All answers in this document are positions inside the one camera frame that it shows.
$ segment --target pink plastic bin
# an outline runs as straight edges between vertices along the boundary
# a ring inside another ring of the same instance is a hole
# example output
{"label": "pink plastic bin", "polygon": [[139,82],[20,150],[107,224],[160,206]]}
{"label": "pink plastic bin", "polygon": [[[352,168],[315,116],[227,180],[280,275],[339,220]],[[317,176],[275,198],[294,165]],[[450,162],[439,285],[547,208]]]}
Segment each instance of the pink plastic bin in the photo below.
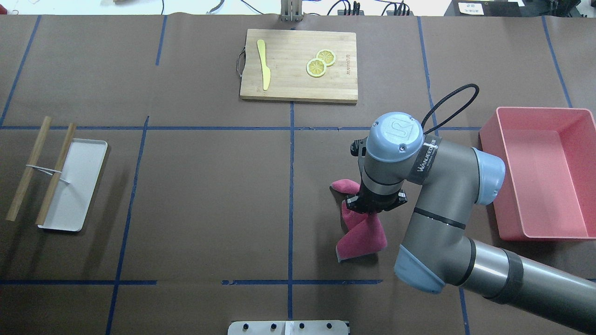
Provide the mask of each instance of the pink plastic bin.
{"label": "pink plastic bin", "polygon": [[480,140],[507,167],[494,201],[503,240],[596,240],[596,125],[589,110],[499,107]]}

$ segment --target black cable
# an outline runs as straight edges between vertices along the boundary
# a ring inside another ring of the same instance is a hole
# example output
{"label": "black cable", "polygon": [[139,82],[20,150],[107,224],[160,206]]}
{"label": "black cable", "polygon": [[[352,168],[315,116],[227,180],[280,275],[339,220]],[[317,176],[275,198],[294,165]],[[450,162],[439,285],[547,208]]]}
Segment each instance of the black cable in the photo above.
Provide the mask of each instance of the black cable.
{"label": "black cable", "polygon": [[398,16],[405,16],[406,14],[406,3],[402,0],[402,2],[399,3],[399,7],[398,7]]}
{"label": "black cable", "polygon": [[219,0],[219,5],[217,5],[217,6],[213,7],[213,8],[211,8],[211,10],[207,12],[207,14],[211,14],[211,13],[213,13],[214,11],[218,10],[218,9],[219,9],[219,7],[221,7],[223,4],[224,4],[224,0]]}
{"label": "black cable", "polygon": [[442,98],[436,105],[433,106],[433,108],[430,109],[429,113],[426,114],[426,116],[422,119],[422,122],[420,123],[422,128],[424,129],[424,125],[426,124],[426,121],[428,121],[429,117],[437,110],[437,108],[439,108],[439,106],[441,106],[445,101],[449,100],[451,97],[453,97],[457,93],[465,90],[466,88],[474,88],[474,95],[472,95],[470,100],[465,105],[463,105],[460,109],[458,109],[455,113],[451,114],[451,116],[449,116],[447,119],[445,119],[445,121],[430,128],[429,130],[425,131],[424,132],[425,134],[433,132],[433,131],[439,129],[440,127],[442,127],[443,125],[445,125],[447,122],[451,121],[451,119],[453,119],[455,116],[457,116],[457,114],[459,114],[461,111],[466,109],[476,99],[476,97],[478,96],[478,93],[480,92],[480,88],[475,83],[469,83],[468,85],[464,85],[464,86],[456,89],[455,91],[449,93],[444,98]]}
{"label": "black cable", "polygon": [[398,10],[398,5],[397,5],[397,3],[395,3],[395,2],[389,2],[389,3],[388,3],[386,6],[385,6],[385,8],[383,8],[383,12],[381,13],[381,16],[385,15],[385,11],[386,11],[386,10],[387,10],[387,8],[389,8],[389,6],[391,6],[391,5],[393,5],[393,6],[395,7],[394,11],[397,11],[397,10]]}
{"label": "black cable", "polygon": [[403,4],[403,11],[402,11],[402,16],[408,16],[409,15],[409,6],[408,4],[404,3]]}
{"label": "black cable", "polygon": [[259,11],[255,7],[251,6],[248,2],[246,2],[244,0],[240,0],[240,2],[243,2],[245,5],[247,5],[248,7],[250,7],[250,9],[252,9],[253,11],[255,11],[255,12],[259,13],[259,14],[264,14],[263,12]]}
{"label": "black cable", "polygon": [[333,4],[333,6],[331,6],[331,8],[329,8],[327,15],[331,14],[333,7],[337,6],[340,2],[343,3],[343,15],[346,15],[348,12],[350,12],[352,10],[352,6],[350,5],[350,2],[348,0],[339,0],[335,4]]}

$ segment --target pink towel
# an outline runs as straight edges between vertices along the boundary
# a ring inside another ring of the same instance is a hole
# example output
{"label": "pink towel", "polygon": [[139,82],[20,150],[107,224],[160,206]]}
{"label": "pink towel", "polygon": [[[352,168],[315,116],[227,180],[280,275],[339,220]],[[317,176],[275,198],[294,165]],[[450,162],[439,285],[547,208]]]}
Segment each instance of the pink towel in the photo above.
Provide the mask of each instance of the pink towel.
{"label": "pink towel", "polygon": [[[360,185],[349,179],[331,184],[331,188],[346,194],[356,194]],[[348,228],[347,234],[337,243],[337,261],[377,253],[387,246],[387,238],[376,213],[360,214],[349,210],[342,202],[342,218]]]}

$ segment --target wooden cutting board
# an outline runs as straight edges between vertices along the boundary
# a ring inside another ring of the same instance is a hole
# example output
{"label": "wooden cutting board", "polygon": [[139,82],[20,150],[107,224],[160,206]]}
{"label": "wooden cutting board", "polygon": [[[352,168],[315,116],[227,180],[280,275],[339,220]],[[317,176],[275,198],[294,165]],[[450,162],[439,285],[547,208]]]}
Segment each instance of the wooden cutting board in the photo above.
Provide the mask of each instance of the wooden cutting board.
{"label": "wooden cutting board", "polygon": [[[271,70],[267,91],[263,90],[258,39],[265,41],[266,62]],[[306,63],[322,49],[335,52],[336,62],[323,76],[315,78],[306,72]],[[356,33],[249,29],[240,98],[355,104],[356,59]]]}

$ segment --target blue tape line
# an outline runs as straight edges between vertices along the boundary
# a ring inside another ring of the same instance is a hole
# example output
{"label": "blue tape line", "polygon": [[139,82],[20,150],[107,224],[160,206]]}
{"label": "blue tape line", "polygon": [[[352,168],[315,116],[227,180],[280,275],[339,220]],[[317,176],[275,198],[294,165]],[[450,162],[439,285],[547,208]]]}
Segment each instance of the blue tape line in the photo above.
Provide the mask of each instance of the blue tape line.
{"label": "blue tape line", "polygon": [[[0,280],[0,285],[114,285],[113,280]],[[157,285],[157,280],[123,280],[120,285]]]}
{"label": "blue tape line", "polygon": [[287,285],[287,280],[222,280],[222,285]]}
{"label": "blue tape line", "polygon": [[348,280],[222,280],[222,285],[376,285],[382,279]]}
{"label": "blue tape line", "polygon": [[0,285],[113,285],[113,280],[0,280]]}
{"label": "blue tape line", "polygon": [[561,87],[563,87],[563,94],[565,95],[565,100],[567,100],[567,106],[569,108],[573,108],[571,105],[571,99],[569,99],[569,94],[567,93],[567,86],[565,85],[565,80],[563,80],[563,75],[561,74],[561,69],[559,69],[557,56],[555,55],[555,50],[552,48],[551,37],[548,33],[548,26],[546,17],[542,16],[542,27],[544,28],[544,35],[547,37],[548,48],[551,50],[552,61],[555,63],[555,69],[557,70],[557,75],[559,76],[559,81],[561,82]]}
{"label": "blue tape line", "polygon": [[[434,102],[433,102],[433,97],[430,93],[429,62],[426,58],[426,48],[424,46],[424,33],[422,32],[422,19],[420,19],[420,16],[416,16],[416,19],[418,20],[418,34],[420,35],[420,48],[422,50],[422,61],[424,63],[424,75],[426,77],[426,90],[429,94],[429,105],[430,105],[430,108],[432,109],[434,107]],[[438,123],[437,123],[437,116],[434,113],[432,115],[432,119],[433,119],[433,126],[436,127]],[[438,129],[434,131],[434,135],[439,136]]]}
{"label": "blue tape line", "polygon": [[355,280],[294,280],[294,285],[376,285],[382,279],[355,279]]}
{"label": "blue tape line", "polygon": [[116,308],[116,298],[118,297],[118,285],[114,285],[114,290],[112,291],[112,300],[110,303],[110,313],[108,314],[108,324],[105,327],[105,335],[110,335],[111,333],[111,324],[114,320],[114,310]]}
{"label": "blue tape line", "polygon": [[433,108],[433,97],[430,95],[430,73],[429,73],[429,64],[426,59],[426,48],[424,47],[424,36],[422,33],[422,20],[420,16],[416,16],[418,20],[418,34],[420,36],[420,48],[422,49],[422,61],[424,62],[424,75],[426,76],[426,90],[429,93],[429,104],[430,108]]}
{"label": "blue tape line", "polygon": [[[34,131],[39,130],[39,126],[1,126],[0,129],[8,131]],[[53,126],[50,130],[66,130],[67,126]],[[86,131],[141,131],[143,127],[139,126],[77,126],[77,130]]]}
{"label": "blue tape line", "polygon": [[27,60],[27,55],[29,55],[29,50],[31,49],[31,44],[33,43],[33,38],[35,37],[35,33],[37,32],[37,28],[39,27],[40,21],[41,15],[38,15],[38,18],[35,21],[35,26],[33,27],[33,31],[31,32],[31,37],[29,37],[29,43],[27,43],[27,48],[25,49],[25,53],[23,54],[23,58],[21,59],[21,64],[18,66],[17,75],[14,76],[13,86],[10,88],[8,99],[6,100],[6,104],[4,105],[4,111],[2,111],[2,116],[0,116],[0,126],[4,124],[6,113],[8,112],[8,108],[10,107],[10,101],[13,99],[14,90],[17,88],[18,78],[21,76],[21,71],[23,71],[23,66],[25,65],[25,61]]}
{"label": "blue tape line", "polygon": [[369,131],[370,127],[296,127],[297,131]]}
{"label": "blue tape line", "polygon": [[155,286],[157,280],[121,280],[119,285]]}
{"label": "blue tape line", "polygon": [[[34,131],[39,126],[0,126],[8,131]],[[52,126],[51,130],[66,130],[68,126]],[[78,130],[87,131],[141,131],[142,126],[77,126]],[[290,131],[291,127],[258,126],[149,126],[150,131]],[[294,127],[295,131],[368,131],[370,127]]]}
{"label": "blue tape line", "polygon": [[242,126],[151,126],[153,131],[289,131],[290,127],[242,127]]}
{"label": "blue tape line", "polygon": [[441,131],[479,131],[482,127],[441,127]]}
{"label": "blue tape line", "polygon": [[294,102],[290,102],[290,203],[288,215],[288,320],[293,319],[294,275]]}
{"label": "blue tape line", "polygon": [[163,16],[162,35],[159,37],[159,47],[157,48],[157,58],[155,59],[155,66],[159,66],[159,58],[162,56],[163,36],[166,34],[167,15]]}
{"label": "blue tape line", "polygon": [[116,280],[114,281],[114,291],[112,292],[112,300],[110,304],[110,313],[108,314],[108,323],[105,327],[105,335],[109,335],[111,332],[111,324],[114,319],[114,310],[116,308],[116,300],[118,297],[118,286],[120,284],[120,274],[122,273],[122,263],[124,262],[124,253],[126,251],[126,241],[128,239],[128,230],[131,226],[132,216],[132,205],[135,202],[136,194],[136,183],[139,178],[139,169],[141,167],[141,159],[143,157],[143,149],[145,147],[145,139],[147,137],[147,126],[149,124],[149,117],[145,119],[145,125],[143,126],[143,135],[141,137],[141,145],[139,146],[139,156],[136,159],[135,177],[132,181],[131,200],[128,204],[128,214],[126,215],[126,225],[124,227],[124,236],[122,237],[122,246],[120,248],[120,258],[118,260],[118,268],[116,269]]}
{"label": "blue tape line", "polygon": [[464,318],[465,335],[470,335],[470,323],[468,322],[468,310],[465,307],[464,289],[462,289],[461,287],[460,287],[460,303],[461,303],[461,315]]}

